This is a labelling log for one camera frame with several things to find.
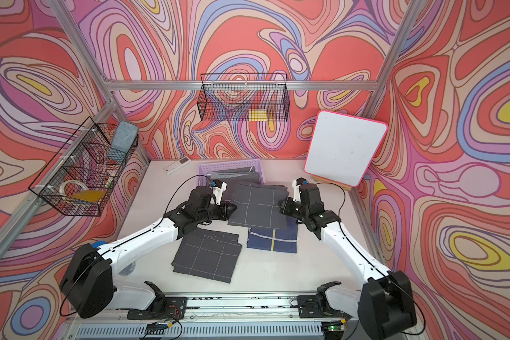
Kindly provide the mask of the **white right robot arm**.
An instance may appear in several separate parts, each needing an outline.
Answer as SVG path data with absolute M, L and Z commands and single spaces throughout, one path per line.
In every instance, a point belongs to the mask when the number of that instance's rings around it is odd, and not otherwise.
M 338 282 L 321 286 L 324 306 L 357 319 L 370 339 L 425 333 L 427 319 L 408 276 L 389 269 L 354 238 L 341 213 L 325 208 L 317 184 L 297 178 L 292 187 L 293 196 L 279 203 L 280 213 L 295 218 L 327 245 L 358 284 L 357 290 Z

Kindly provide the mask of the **plain grey pillowcase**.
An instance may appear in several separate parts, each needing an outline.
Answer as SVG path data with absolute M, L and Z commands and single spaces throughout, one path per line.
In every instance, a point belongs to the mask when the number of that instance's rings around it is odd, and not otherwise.
M 233 186 L 239 182 L 250 182 L 255 184 L 262 183 L 260 174 L 254 167 L 211 171 L 207 173 L 207 176 L 212 180 L 224 181 L 228 184 L 228 186 Z

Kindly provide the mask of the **dark grey grid pillowcase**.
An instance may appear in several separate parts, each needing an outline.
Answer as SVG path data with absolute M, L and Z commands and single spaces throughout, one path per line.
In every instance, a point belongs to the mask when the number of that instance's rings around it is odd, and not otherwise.
M 198 228 L 181 239 L 171 265 L 175 273 L 230 283 L 241 251 L 239 235 Z

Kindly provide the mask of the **dark grey checked pillowcase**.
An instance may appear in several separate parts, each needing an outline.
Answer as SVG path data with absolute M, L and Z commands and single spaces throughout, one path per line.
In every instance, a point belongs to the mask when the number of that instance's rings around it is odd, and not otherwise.
M 262 186 L 240 182 L 235 187 L 232 202 L 237 209 L 228 225 L 265 230 L 286 230 L 287 217 L 280 213 L 279 203 L 289 197 L 284 186 Z

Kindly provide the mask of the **navy yellow striped pillowcase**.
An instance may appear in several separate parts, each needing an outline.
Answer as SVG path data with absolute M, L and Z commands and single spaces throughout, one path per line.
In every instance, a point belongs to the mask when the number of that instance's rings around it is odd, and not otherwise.
M 298 228 L 294 218 L 286 218 L 286 229 L 250 228 L 247 247 L 269 252 L 296 254 L 298 251 Z

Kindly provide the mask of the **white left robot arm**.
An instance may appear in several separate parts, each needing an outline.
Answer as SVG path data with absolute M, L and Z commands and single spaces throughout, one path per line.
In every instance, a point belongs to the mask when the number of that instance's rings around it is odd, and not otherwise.
M 197 186 L 188 200 L 153 224 L 118 241 L 82 245 L 75 251 L 59 285 L 65 300 L 83 319 L 104 310 L 149 310 L 163 292 L 149 281 L 130 285 L 120 272 L 146 254 L 193 232 L 201 223 L 228 220 L 236 207 L 222 202 L 227 184 Z

